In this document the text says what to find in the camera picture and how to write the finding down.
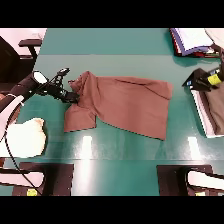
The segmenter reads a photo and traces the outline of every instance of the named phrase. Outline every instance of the brown folded cloth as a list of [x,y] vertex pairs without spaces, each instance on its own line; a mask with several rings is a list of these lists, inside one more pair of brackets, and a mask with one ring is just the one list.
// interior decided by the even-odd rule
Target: brown folded cloth
[[[1,101],[2,99],[4,99],[4,98],[5,98],[5,95],[0,94],[0,101]],[[20,112],[20,107],[19,107],[19,108],[15,111],[15,113],[13,114],[13,116],[12,116],[12,118],[11,118],[9,124],[13,123],[13,122],[18,118],[18,116],[19,116],[19,112]]]
[[96,77],[89,71],[69,84],[80,100],[65,113],[65,132],[95,128],[98,116],[120,129],[165,140],[171,84],[136,77]]
[[206,92],[210,113],[216,123],[216,135],[224,135],[224,83],[217,85],[219,88]]

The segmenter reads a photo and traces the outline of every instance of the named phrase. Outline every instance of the stack of clothes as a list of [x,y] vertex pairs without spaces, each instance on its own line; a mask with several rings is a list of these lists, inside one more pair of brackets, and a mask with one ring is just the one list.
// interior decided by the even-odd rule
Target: stack of clothes
[[179,57],[218,58],[224,48],[223,28],[169,28],[174,54]]
[[224,136],[224,82],[211,92],[191,90],[207,138]]

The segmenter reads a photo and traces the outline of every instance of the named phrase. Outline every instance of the red cloth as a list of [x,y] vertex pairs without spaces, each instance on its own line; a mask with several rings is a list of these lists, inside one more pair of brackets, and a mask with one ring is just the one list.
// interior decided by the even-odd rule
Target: red cloth
[[136,77],[96,77],[87,71],[69,84],[80,100],[65,113],[65,132],[95,128],[98,116],[112,126],[165,140],[170,83]]

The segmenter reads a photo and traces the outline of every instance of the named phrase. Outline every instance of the teal table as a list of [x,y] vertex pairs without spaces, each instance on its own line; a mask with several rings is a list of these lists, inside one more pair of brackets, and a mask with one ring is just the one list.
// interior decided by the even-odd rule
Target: teal table
[[[167,138],[140,136],[99,119],[96,129],[64,133],[69,105],[36,95],[22,108],[18,123],[43,118],[47,148],[42,156],[17,162],[73,163],[72,195],[159,195],[159,164],[211,164],[214,172],[224,174],[224,138],[205,138],[193,98],[181,87],[194,69],[210,70],[218,63],[217,59],[174,57],[167,29],[48,29],[35,69],[52,78],[69,67],[64,79],[67,90],[67,81],[86,70],[97,76],[171,82]],[[87,148],[86,139],[91,139]],[[4,166],[13,164],[7,159]],[[12,187],[0,187],[0,195],[11,193]]]

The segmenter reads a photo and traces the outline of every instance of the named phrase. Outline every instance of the black cable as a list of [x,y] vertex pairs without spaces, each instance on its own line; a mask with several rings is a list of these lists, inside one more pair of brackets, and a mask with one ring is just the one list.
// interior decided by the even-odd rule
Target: black cable
[[6,145],[6,148],[8,150],[8,153],[13,161],[13,164],[14,166],[16,167],[17,171],[22,174],[22,176],[32,185],[32,187],[42,196],[42,194],[40,193],[40,191],[38,190],[38,188],[29,180],[28,177],[26,177],[26,175],[20,170],[19,166],[17,165],[16,161],[15,161],[15,158],[13,157],[10,149],[9,149],[9,145],[8,145],[8,141],[7,141],[7,130],[8,130],[8,126],[9,126],[9,122],[13,116],[13,114],[15,113],[15,111],[19,108],[20,105],[17,105],[16,108],[13,110],[12,114],[10,115],[9,119],[8,119],[8,123],[6,125],[6,128],[5,128],[5,133],[4,133],[4,137],[5,137],[5,145]]

